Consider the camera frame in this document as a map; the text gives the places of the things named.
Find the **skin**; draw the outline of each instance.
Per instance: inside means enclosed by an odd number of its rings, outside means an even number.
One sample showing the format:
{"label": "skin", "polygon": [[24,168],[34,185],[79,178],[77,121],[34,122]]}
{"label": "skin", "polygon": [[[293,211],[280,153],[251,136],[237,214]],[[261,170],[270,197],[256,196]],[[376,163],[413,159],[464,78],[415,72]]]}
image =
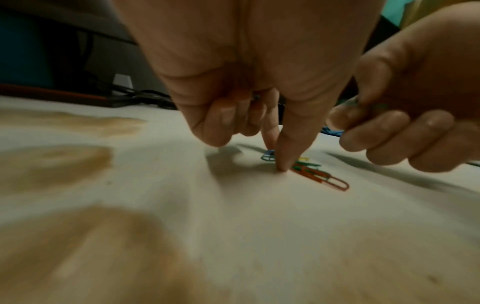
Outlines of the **skin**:
{"label": "skin", "polygon": [[408,159],[426,172],[480,160],[479,16],[478,2],[448,7],[362,56],[357,103],[327,121],[346,130],[340,144],[378,165]]}
{"label": "skin", "polygon": [[261,131],[285,171],[322,129],[384,0],[115,3],[197,137],[219,147]]}

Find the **teal object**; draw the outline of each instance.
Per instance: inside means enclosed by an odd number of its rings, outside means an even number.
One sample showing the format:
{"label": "teal object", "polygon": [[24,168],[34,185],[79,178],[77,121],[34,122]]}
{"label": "teal object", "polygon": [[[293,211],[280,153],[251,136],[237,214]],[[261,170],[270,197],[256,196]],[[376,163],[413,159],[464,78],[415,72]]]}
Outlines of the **teal object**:
{"label": "teal object", "polygon": [[397,26],[400,26],[404,16],[405,5],[413,0],[388,0],[383,8],[382,15]]}
{"label": "teal object", "polygon": [[53,88],[49,59],[35,20],[0,10],[0,83]]}

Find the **hand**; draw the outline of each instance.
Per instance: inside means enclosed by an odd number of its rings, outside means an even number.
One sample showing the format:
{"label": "hand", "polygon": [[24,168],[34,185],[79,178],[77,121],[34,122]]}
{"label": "hand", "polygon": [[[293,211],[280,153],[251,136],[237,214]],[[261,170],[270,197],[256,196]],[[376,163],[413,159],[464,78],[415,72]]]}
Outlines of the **hand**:
{"label": "hand", "polygon": [[[366,53],[358,104],[327,121],[369,160],[444,172],[480,159],[480,3],[440,10]],[[389,110],[380,109],[387,106]]]}
{"label": "hand", "polygon": [[[223,146],[261,130],[288,170],[352,76],[384,0],[116,4],[196,136]],[[287,98],[281,133],[279,92]]]}

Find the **desk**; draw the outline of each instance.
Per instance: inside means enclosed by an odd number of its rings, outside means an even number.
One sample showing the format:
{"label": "desk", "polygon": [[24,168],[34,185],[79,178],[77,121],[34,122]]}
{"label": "desk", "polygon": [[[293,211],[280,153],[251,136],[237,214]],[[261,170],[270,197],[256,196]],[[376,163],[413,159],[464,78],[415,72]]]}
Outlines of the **desk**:
{"label": "desk", "polygon": [[3,301],[480,301],[478,167],[381,168],[320,134],[304,156],[340,192],[277,173],[261,136],[208,147],[180,112],[8,97],[0,138],[0,273],[61,281],[0,281]]}

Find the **table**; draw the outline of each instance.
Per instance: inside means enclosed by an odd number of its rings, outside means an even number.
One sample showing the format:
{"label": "table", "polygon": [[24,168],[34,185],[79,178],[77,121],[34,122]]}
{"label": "table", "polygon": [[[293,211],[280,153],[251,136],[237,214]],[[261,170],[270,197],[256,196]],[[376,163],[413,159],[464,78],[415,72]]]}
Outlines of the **table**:
{"label": "table", "polygon": [[320,134],[304,156],[341,192],[177,111],[10,97],[0,139],[2,302],[480,302],[478,167],[382,168]]}

